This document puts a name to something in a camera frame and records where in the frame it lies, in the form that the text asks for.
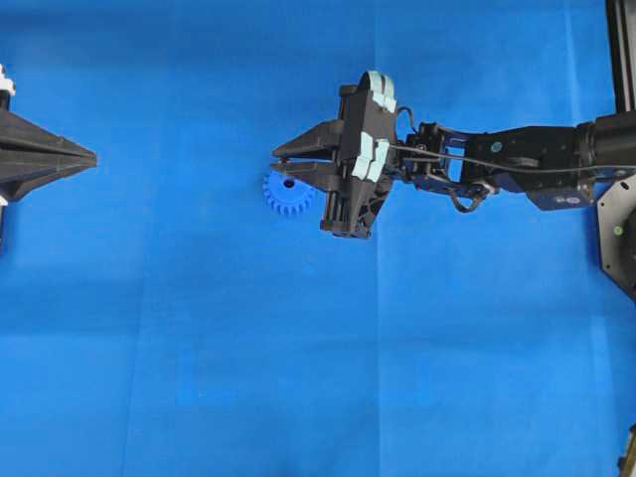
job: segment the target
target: gear teeth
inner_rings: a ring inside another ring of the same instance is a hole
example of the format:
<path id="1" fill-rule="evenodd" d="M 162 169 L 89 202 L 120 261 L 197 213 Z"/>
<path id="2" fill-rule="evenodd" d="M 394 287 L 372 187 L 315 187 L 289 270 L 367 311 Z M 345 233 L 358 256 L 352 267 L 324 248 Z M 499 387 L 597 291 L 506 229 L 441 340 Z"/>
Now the gear teeth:
<path id="1" fill-rule="evenodd" d="M 309 209 L 316 191 L 300 181 L 298 183 L 301 189 L 293 186 L 288 188 L 283 182 L 286 179 L 288 178 L 277 172 L 271 172 L 262 179 L 262 193 L 273 211 L 286 218 L 293 218 Z"/>

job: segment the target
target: blue backdrop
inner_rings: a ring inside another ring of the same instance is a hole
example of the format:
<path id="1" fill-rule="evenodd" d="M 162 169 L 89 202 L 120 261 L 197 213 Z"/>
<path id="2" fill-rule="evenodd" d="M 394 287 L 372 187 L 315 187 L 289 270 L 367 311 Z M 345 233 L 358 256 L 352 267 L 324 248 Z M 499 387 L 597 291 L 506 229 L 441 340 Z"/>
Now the blue backdrop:
<path id="1" fill-rule="evenodd" d="M 612 475 L 636 313 L 594 211 L 397 186 L 352 241 L 260 191 L 369 69 L 458 129 L 611 113 L 603 3 L 5 0 L 14 111 L 100 165 L 8 212 L 2 474 Z"/>

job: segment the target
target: white object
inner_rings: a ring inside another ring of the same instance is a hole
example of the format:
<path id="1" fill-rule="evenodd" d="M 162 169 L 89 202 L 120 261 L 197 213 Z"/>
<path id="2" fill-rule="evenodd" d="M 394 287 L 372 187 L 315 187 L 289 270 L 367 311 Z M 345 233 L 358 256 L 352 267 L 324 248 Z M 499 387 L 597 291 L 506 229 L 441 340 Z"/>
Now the white object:
<path id="1" fill-rule="evenodd" d="M 7 91 L 12 96 L 16 95 L 16 86 L 10 79 L 5 77 L 5 70 L 2 65 L 0 65 L 0 91 Z"/>

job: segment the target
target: wire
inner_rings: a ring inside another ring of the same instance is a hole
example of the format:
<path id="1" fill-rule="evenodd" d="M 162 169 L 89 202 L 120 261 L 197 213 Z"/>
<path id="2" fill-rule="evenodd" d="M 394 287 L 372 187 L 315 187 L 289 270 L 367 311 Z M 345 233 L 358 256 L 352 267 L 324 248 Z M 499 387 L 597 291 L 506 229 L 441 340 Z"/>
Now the wire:
<path id="1" fill-rule="evenodd" d="M 408 113 L 408 121 L 410 122 L 410 128 L 413 130 L 415 134 L 417 134 L 417 129 L 415 129 L 415 120 L 413 119 L 413 110 L 410 107 L 400 106 L 397 109 L 396 114 L 400 115 L 405 111 Z"/>
<path id="2" fill-rule="evenodd" d="M 433 158 L 436 158 L 436 159 L 432 159 L 432 158 L 409 157 L 408 160 L 413 162 L 439 162 L 439 159 L 457 159 L 459 161 L 470 162 L 472 164 L 478 164 L 480 166 L 493 167 L 495 169 L 501 169 L 502 171 L 518 172 L 522 174 L 566 174 L 571 172 L 597 171 L 601 169 L 634 169 L 636 170 L 636 165 L 612 165 L 612 164 L 603 165 L 603 166 L 597 165 L 597 166 L 564 167 L 560 169 L 528 169 L 525 167 L 505 166 L 505 165 L 497 164 L 490 161 L 482 161 L 481 159 L 475 159 L 473 157 L 454 156 L 452 154 L 440 154 L 438 152 L 423 151 L 421 149 L 417 149 L 416 147 L 395 146 L 395 145 L 391 145 L 390 147 L 398 151 L 413 152 L 415 154 L 423 154 L 423 155 L 433 156 Z"/>

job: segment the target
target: black plastic part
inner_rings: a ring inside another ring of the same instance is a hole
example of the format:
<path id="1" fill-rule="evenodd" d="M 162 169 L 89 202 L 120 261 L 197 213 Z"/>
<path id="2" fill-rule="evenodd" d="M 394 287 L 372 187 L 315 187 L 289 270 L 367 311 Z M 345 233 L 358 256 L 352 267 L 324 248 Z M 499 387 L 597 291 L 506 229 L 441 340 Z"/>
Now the black plastic part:
<path id="1" fill-rule="evenodd" d="M 338 119 L 322 122 L 276 148 L 272 155 L 282 162 L 271 167 L 327 193 L 320 224 L 323 231 L 338 237 L 367 239 L 393 179 L 385 173 L 377 182 L 352 176 L 361 155 L 361 135 L 386 138 L 395 144 L 397 116 L 374 101 L 368 74 L 358 85 L 341 86 L 339 93 Z M 394 155 L 390 150 L 387 162 L 392 162 Z M 292 162 L 292 158 L 321 162 Z"/>
<path id="2" fill-rule="evenodd" d="M 606 9 L 616 112 L 632 111 L 636 109 L 636 65 L 632 58 L 636 46 L 636 2 L 606 0 Z"/>
<path id="3" fill-rule="evenodd" d="M 94 153 L 0 110 L 0 194 L 7 201 L 96 164 Z"/>
<path id="4" fill-rule="evenodd" d="M 598 200 L 603 271 L 636 300 L 636 176 L 613 185 Z"/>

